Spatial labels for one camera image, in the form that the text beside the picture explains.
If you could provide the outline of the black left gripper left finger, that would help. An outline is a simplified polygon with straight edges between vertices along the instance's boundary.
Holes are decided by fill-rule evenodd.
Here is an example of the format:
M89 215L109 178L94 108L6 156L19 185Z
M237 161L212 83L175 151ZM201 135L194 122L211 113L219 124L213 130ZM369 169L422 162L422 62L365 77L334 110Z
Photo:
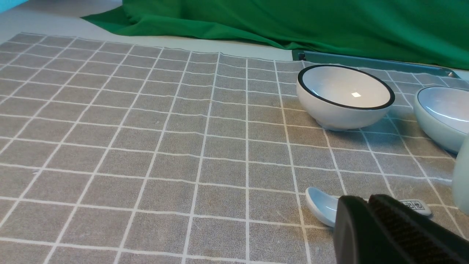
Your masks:
M343 196L338 200L333 245L337 264L403 263L403 256L360 197Z

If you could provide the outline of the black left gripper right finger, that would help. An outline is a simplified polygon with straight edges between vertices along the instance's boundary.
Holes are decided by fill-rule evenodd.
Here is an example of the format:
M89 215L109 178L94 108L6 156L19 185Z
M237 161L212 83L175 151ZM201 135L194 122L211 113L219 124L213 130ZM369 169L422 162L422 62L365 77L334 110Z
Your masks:
M468 241L396 199L374 194L368 206L412 264L468 263Z

